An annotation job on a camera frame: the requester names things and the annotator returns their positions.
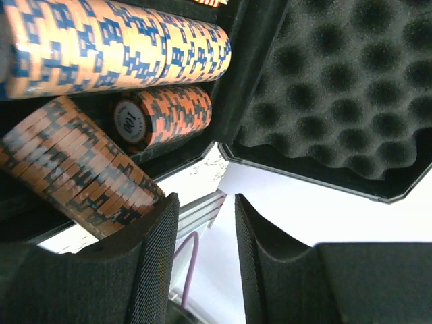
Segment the tan blue 10 chip roll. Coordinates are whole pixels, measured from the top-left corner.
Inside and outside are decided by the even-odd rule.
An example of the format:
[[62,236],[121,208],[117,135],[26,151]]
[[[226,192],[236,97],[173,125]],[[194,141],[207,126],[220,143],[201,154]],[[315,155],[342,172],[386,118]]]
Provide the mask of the tan blue 10 chip roll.
[[2,1],[1,98],[142,88],[163,75],[153,10],[117,1]]

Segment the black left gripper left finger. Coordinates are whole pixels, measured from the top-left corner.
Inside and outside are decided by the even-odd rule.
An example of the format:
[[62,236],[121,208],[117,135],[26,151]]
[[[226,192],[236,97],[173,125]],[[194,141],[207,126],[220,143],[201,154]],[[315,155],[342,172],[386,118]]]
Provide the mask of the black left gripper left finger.
[[178,230],[170,194],[76,254],[1,245],[2,323],[164,323]]

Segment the brown 100 chip roll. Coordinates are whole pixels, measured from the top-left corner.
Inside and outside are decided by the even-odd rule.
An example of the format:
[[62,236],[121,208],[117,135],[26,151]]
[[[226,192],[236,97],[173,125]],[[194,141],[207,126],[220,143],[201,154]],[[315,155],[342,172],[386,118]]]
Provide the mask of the brown 100 chip roll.
[[165,194],[68,97],[1,139],[1,168],[98,239],[150,212]]
[[211,117],[211,99],[198,86],[123,92],[113,106],[115,131],[131,153],[202,132]]

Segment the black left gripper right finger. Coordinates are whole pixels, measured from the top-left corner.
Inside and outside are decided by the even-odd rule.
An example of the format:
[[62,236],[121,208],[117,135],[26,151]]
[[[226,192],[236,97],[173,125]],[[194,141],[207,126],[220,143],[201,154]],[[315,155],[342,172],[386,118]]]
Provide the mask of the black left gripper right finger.
[[431,245],[307,246],[235,197],[247,323],[430,323]]

